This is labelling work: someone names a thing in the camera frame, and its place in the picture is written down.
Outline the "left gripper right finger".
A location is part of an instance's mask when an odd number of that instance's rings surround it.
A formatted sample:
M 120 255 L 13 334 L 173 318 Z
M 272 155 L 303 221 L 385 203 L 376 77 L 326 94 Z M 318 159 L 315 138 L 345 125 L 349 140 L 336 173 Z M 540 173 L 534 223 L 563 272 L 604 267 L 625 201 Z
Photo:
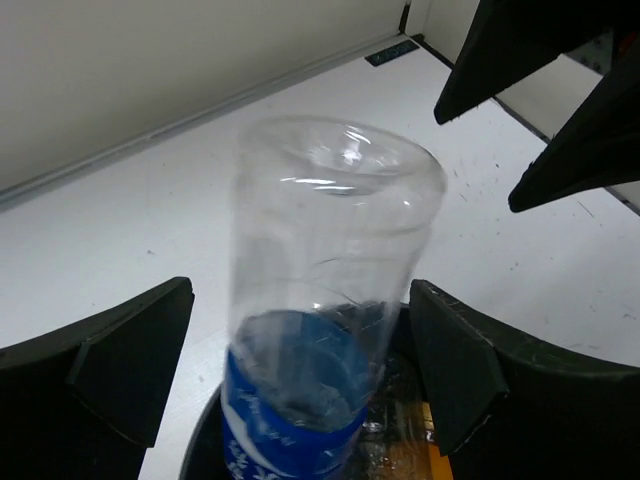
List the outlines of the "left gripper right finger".
M 457 479 L 635 479 L 639 371 L 558 347 L 415 280 L 409 316 Z

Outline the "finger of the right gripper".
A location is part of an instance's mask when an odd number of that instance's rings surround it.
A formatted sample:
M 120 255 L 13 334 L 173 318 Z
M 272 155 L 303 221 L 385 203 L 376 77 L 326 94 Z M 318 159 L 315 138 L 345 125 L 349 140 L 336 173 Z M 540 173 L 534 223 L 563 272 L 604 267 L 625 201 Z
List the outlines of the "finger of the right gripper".
M 436 103 L 449 122 L 620 21 L 618 1 L 481 1 Z
M 601 79 L 508 197 L 523 212 L 583 191 L 639 180 L 639 49 Z

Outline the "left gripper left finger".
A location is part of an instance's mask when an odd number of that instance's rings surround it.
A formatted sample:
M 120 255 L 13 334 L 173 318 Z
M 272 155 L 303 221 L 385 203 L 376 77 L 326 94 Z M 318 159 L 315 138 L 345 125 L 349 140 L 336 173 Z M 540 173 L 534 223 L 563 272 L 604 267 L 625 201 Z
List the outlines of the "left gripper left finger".
M 155 445 L 194 304 L 174 277 L 1 351 L 4 479 L 135 479 Z

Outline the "orange juice bottle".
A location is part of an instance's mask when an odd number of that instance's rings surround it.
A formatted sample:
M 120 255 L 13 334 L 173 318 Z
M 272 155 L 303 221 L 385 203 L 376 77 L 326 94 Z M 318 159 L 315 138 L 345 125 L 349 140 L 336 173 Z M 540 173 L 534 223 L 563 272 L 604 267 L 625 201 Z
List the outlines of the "orange juice bottle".
M 389 402 L 370 417 L 361 443 L 368 479 L 453 479 L 427 402 Z

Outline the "blue label clear bottle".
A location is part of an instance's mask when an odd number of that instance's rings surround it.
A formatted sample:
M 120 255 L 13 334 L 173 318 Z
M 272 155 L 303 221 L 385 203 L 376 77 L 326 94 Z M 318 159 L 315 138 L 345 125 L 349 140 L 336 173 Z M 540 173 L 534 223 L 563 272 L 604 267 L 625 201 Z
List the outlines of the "blue label clear bottle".
M 447 189 L 421 145 L 265 118 L 239 140 L 224 459 L 235 479 L 336 479 Z

